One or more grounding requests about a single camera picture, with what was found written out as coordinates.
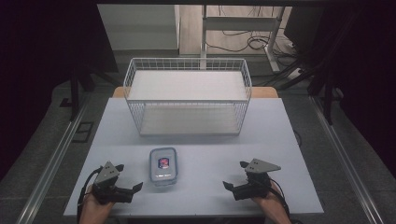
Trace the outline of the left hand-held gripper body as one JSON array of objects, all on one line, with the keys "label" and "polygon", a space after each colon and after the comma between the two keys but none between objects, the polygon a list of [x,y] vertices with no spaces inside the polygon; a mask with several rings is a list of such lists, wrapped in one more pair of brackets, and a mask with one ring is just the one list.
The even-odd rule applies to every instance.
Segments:
[{"label": "left hand-held gripper body", "polygon": [[133,198],[130,189],[122,189],[116,186],[120,172],[117,171],[111,161],[108,161],[92,185],[92,195],[100,204],[130,203]]}]

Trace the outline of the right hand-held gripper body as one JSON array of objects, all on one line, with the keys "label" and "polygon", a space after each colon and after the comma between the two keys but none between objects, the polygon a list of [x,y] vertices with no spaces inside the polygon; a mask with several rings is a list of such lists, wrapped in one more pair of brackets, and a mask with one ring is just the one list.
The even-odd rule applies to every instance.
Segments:
[{"label": "right hand-held gripper body", "polygon": [[234,198],[245,200],[253,197],[265,197],[272,187],[269,172],[278,171],[280,166],[267,161],[253,159],[247,168],[243,168],[247,175],[247,183],[233,187]]}]

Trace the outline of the clear plastic food container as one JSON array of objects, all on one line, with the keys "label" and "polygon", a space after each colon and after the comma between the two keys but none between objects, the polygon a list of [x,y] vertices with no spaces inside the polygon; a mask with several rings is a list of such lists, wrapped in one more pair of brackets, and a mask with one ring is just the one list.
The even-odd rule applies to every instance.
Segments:
[{"label": "clear plastic food container", "polygon": [[149,153],[149,179],[156,187],[177,182],[177,152],[173,147],[154,148]]}]

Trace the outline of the white wire basket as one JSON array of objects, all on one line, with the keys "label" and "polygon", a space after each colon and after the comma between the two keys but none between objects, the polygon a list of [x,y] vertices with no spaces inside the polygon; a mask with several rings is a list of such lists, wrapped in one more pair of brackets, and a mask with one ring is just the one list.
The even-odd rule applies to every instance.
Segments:
[{"label": "white wire basket", "polygon": [[251,93],[244,59],[133,58],[123,82],[141,135],[238,135]]}]

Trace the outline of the person's right hand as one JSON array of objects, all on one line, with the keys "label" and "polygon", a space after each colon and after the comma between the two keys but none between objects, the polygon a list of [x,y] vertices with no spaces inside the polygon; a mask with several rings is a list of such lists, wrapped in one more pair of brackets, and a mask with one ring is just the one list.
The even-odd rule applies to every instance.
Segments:
[{"label": "person's right hand", "polygon": [[260,207],[266,217],[280,218],[287,216],[287,212],[285,211],[282,202],[273,192],[268,192],[264,198],[253,197],[252,201]]}]

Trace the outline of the person's left hand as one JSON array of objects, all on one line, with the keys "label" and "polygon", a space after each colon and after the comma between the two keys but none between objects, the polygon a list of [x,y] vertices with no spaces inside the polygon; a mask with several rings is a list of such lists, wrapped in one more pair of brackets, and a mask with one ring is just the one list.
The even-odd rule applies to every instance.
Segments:
[{"label": "person's left hand", "polygon": [[115,204],[113,202],[100,204],[92,195],[92,186],[89,186],[87,192],[84,195],[80,217],[100,216],[108,218],[114,205]]}]

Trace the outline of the wooden table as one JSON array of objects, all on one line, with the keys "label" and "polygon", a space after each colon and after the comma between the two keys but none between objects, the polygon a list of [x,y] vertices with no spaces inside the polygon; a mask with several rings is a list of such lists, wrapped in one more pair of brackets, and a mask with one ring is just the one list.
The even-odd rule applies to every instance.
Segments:
[{"label": "wooden table", "polygon": [[[117,87],[112,95],[113,98],[123,97],[123,87]],[[253,87],[251,92],[252,98],[277,98],[278,94],[273,87]]]}]

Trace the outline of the black stand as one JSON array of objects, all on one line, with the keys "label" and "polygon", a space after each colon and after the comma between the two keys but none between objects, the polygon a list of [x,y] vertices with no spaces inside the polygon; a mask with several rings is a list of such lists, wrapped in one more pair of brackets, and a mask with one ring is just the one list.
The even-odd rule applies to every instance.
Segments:
[{"label": "black stand", "polygon": [[306,68],[300,75],[286,83],[275,86],[276,90],[283,91],[312,77],[307,92],[310,96],[317,96],[320,91],[324,91],[322,114],[329,125],[332,125],[332,90],[334,87],[332,66],[336,52],[337,48],[330,48],[318,64]]},{"label": "black stand", "polygon": [[94,91],[95,89],[95,84],[92,80],[91,74],[98,76],[115,87],[121,85],[121,83],[114,77],[111,77],[109,74],[93,65],[89,65],[87,63],[73,65],[70,71],[71,121],[74,121],[77,118],[80,108],[79,87],[82,87],[84,91]]}]

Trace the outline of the white cabinet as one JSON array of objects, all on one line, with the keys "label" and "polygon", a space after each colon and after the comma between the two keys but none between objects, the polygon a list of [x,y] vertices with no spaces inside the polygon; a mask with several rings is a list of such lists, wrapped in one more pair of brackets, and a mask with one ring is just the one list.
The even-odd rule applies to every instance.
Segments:
[{"label": "white cabinet", "polygon": [[113,50],[179,50],[179,5],[97,5]]}]

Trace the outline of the metal floor rail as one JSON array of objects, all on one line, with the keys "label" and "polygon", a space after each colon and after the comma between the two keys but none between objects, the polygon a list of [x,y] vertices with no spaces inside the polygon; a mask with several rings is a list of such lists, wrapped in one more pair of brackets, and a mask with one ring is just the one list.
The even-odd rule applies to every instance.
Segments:
[{"label": "metal floor rail", "polygon": [[80,110],[77,112],[75,118],[68,123],[59,144],[51,154],[49,162],[47,163],[42,175],[38,178],[38,181],[36,182],[25,206],[22,208],[15,224],[33,224],[40,206],[50,189],[50,185],[64,159],[67,149],[72,142],[73,136],[78,129],[78,125],[86,112],[91,96],[92,95],[90,93],[82,94],[79,103]]},{"label": "metal floor rail", "polygon": [[336,154],[341,166],[343,167],[344,173],[352,187],[361,208],[366,215],[370,224],[385,224],[384,218],[381,217],[379,209],[375,204],[375,201],[363,183],[360,175],[358,174],[352,160],[349,158],[344,145],[342,144],[339,135],[337,134],[334,127],[324,116],[324,108],[321,101],[316,96],[309,96],[309,100],[315,108],[319,122],[323,127],[324,132],[329,138],[334,153]]}]

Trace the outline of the white metal desk frame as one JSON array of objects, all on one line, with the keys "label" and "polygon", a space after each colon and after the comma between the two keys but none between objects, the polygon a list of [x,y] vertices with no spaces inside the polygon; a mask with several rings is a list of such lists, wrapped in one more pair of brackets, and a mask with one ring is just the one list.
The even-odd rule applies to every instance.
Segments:
[{"label": "white metal desk frame", "polygon": [[269,32],[269,41],[264,47],[268,62],[274,73],[279,73],[280,68],[274,56],[274,45],[283,19],[285,7],[280,7],[277,15],[271,18],[248,18],[248,17],[208,17],[207,5],[202,6],[202,43],[200,57],[206,57],[206,32],[207,31],[248,31]]}]

